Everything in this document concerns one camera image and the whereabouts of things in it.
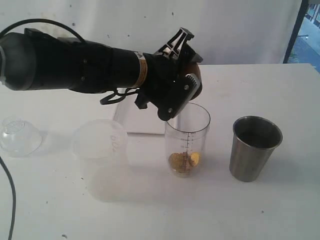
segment plastic lid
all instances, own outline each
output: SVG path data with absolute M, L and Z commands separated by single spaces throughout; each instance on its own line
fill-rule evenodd
M 2 122 L 0 146 L 11 157 L 23 157 L 36 150 L 42 142 L 42 136 L 30 122 L 15 116 Z
M 72 150 L 80 158 L 101 159 L 124 151 L 127 142 L 127 132 L 118 122 L 94 120 L 75 131 Z

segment metal tumbler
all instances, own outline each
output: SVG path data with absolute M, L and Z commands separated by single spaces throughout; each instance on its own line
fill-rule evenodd
M 229 165 L 231 174 L 242 182 L 257 179 L 282 139 L 280 129 L 265 118 L 244 116 L 236 120 Z

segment table surface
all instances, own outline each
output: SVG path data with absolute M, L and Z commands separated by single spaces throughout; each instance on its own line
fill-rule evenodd
M 111 119 L 116 106 L 100 105 L 100 94 L 0 87 L 0 117 L 19 116 L 45 135 L 30 156 L 1 153 L 17 191 L 13 239 L 319 239 L 320 75 L 309 64 L 200 68 L 203 91 L 195 102 L 211 114 L 200 174 L 170 173 L 163 136 L 130 135 L 131 192 L 111 202 L 106 192 L 89 194 L 70 143 L 79 126 Z M 233 122 L 246 115 L 267 118 L 283 133 L 251 183 L 237 181 L 228 169 Z M 7 239 L 12 196 L 2 170 L 0 184 L 0 239 Z

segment clear measuring cup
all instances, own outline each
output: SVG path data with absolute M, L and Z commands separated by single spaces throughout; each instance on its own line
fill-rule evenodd
M 191 176 L 201 164 L 209 126 L 210 114 L 195 103 L 165 123 L 166 157 L 178 177 Z

